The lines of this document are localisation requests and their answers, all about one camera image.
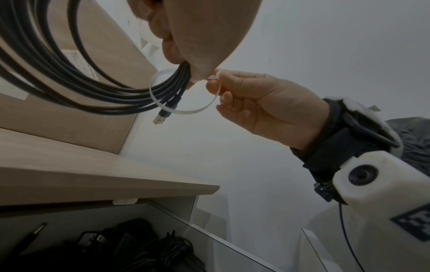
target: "hand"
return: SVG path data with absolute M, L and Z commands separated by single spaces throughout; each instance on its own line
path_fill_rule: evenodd
M 298 150 L 306 149 L 325 125 L 330 108 L 311 90 L 266 74 L 221 70 L 218 112 L 247 131 Z M 219 82 L 206 88 L 215 94 Z
M 127 0 L 134 15 L 163 39 L 174 64 L 191 65 L 194 81 L 208 78 L 244 38 L 261 0 Z

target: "qr code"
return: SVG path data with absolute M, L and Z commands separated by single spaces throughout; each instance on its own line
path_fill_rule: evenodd
M 391 221 L 421 242 L 430 241 L 430 204 L 393 217 Z

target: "black cable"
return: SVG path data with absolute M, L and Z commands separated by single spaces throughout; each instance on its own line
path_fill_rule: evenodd
M 358 261 L 357 256 L 354 253 L 353 248 L 351 247 L 351 244 L 349 243 L 348 236 L 346 235 L 346 229 L 344 224 L 344 216 L 342 214 L 342 204 L 339 203 L 339 217 L 340 217 L 340 224 L 342 225 L 342 231 L 344 232 L 345 240 L 348 245 L 349 251 L 351 251 L 351 254 L 353 255 L 355 261 L 357 262 L 358 266 L 360 267 L 361 271 L 365 272 L 364 268 L 361 266 L 361 263 Z
M 69 0 L 67 19 L 76 47 L 94 70 L 117 86 L 98 82 L 76 69 L 63 55 L 50 31 L 47 19 L 50 2 L 51 0 L 1 1 L 0 36 L 2 39 L 20 58 L 54 82 L 80 95 L 104 102 L 121 104 L 121 106 L 100 107 L 77 103 L 33 76 L 3 48 L 0 48 L 0 60 L 30 84 L 15 77 L 2 65 L 0 65 L 0 77 L 51 103 L 96 114 L 135 114 L 157 107 L 147 88 L 134 89 L 118 82 L 107 75 L 91 59 L 85 50 L 77 26 L 77 13 L 81 0 Z M 176 107 L 190 78 L 189 64 L 185 62 L 166 81 L 152 88 L 154 96 L 162 104 Z

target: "white label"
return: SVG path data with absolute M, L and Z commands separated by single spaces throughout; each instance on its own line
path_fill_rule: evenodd
M 19 74 L 14 72 L 10 72 L 10 73 L 13 74 L 15 77 L 21 79 L 25 83 L 30 84 Z M 21 100 L 25 100 L 28 96 L 28 93 L 26 91 L 23 91 L 18 87 L 15 87 L 14 85 L 10 84 L 9 82 L 7 82 L 2 78 L 0 78 L 0 94 L 9 95 L 11 97 L 18 98 Z
M 66 50 L 62 49 L 64 56 L 84 75 L 94 80 L 99 81 L 97 74 L 94 69 L 88 64 L 81 53 L 78 50 Z

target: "white zip tie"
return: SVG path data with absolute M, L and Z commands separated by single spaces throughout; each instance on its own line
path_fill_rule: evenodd
M 219 83 L 219 88 L 218 91 L 216 92 L 216 95 L 214 97 L 214 99 L 205 107 L 200 108 L 200 109 L 196 109 L 196 110 L 192 110 L 192 111 L 181 111 L 181 110 L 177 110 L 177 109 L 173 109 L 173 108 L 169 108 L 163 104 L 160 103 L 160 101 L 157 100 L 157 98 L 154 96 L 154 94 L 152 93 L 152 85 L 154 84 L 154 82 L 159 78 L 159 76 L 161 75 L 165 75 L 165 74 L 173 74 L 176 71 L 176 69 L 166 69 L 166 70 L 162 70 L 162 71 L 158 71 L 155 73 L 155 75 L 153 75 L 151 77 L 151 80 L 149 81 L 149 95 L 152 98 L 152 101 L 154 101 L 154 103 L 159 106 L 160 108 L 162 108 L 163 110 L 170 112 L 170 113 L 174 113 L 174 114 L 182 114 L 182 115 L 189 115 L 189 114 L 195 114 L 198 112 L 202 112 L 205 109 L 207 109 L 210 105 L 212 105 L 212 103 L 216 100 L 216 98 L 219 95 L 219 92 L 221 91 L 221 83 Z M 210 80 L 218 80 L 219 81 L 219 71 L 216 73 L 216 76 L 210 76 L 208 79 Z

